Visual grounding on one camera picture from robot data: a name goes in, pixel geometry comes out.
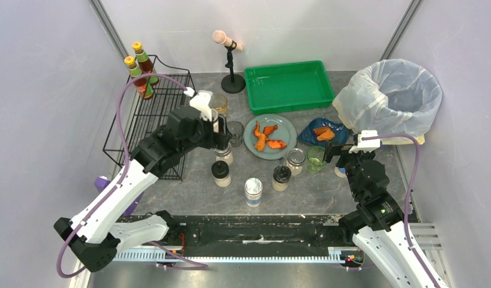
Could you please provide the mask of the blue label spice jar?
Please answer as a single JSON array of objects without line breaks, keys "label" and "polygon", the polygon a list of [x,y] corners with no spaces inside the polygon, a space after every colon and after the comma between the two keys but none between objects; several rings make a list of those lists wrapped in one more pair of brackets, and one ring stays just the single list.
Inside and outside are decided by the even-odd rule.
[{"label": "blue label spice jar", "polygon": [[341,167],[335,167],[334,168],[334,173],[336,174],[336,176],[338,176],[339,178],[346,178],[346,170],[345,168],[341,168]]},{"label": "blue label spice jar", "polygon": [[263,185],[258,178],[249,178],[244,184],[246,204],[258,207],[261,204]]}]

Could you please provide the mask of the black lid spice jar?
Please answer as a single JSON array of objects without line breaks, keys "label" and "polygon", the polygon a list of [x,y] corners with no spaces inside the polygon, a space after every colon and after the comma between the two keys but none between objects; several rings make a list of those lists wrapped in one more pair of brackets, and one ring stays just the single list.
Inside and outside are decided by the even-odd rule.
[{"label": "black lid spice jar", "polygon": [[218,187],[227,187],[231,183],[230,168],[227,162],[219,160],[212,164],[211,173]]}]

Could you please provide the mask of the sauce bottle yellow cap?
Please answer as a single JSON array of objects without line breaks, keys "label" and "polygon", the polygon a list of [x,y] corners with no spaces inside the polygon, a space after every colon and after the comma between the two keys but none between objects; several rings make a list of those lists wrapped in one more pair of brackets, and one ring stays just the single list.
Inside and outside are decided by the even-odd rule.
[{"label": "sauce bottle yellow cap", "polygon": [[128,68],[131,80],[139,93],[139,96],[144,100],[149,100],[153,97],[154,92],[149,84],[149,78],[141,78],[135,80],[135,78],[143,75],[143,70],[139,67],[136,60],[132,56],[127,56],[124,58],[124,64]]}]

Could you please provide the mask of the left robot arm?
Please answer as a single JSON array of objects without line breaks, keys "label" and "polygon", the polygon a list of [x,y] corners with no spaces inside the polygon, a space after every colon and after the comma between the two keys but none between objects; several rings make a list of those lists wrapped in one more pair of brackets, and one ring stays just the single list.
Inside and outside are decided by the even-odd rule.
[{"label": "left robot arm", "polygon": [[118,253],[147,242],[178,236],[180,223],[167,211],[142,220],[118,222],[132,201],[179,165],[194,148],[225,149],[230,141],[226,117],[205,118],[200,110],[179,106],[165,124],[143,138],[125,158],[116,178],[83,211],[53,225],[84,267],[97,272]]}]

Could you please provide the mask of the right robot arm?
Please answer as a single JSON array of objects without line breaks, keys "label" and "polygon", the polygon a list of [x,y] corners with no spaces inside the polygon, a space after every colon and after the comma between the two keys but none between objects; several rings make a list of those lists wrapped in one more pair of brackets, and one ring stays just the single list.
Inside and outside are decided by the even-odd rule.
[{"label": "right robot arm", "polygon": [[353,145],[327,143],[323,161],[338,157],[345,170],[354,212],[339,219],[345,239],[371,259],[393,287],[447,287],[420,249],[396,200],[387,190],[385,166],[374,152],[357,152]]}]

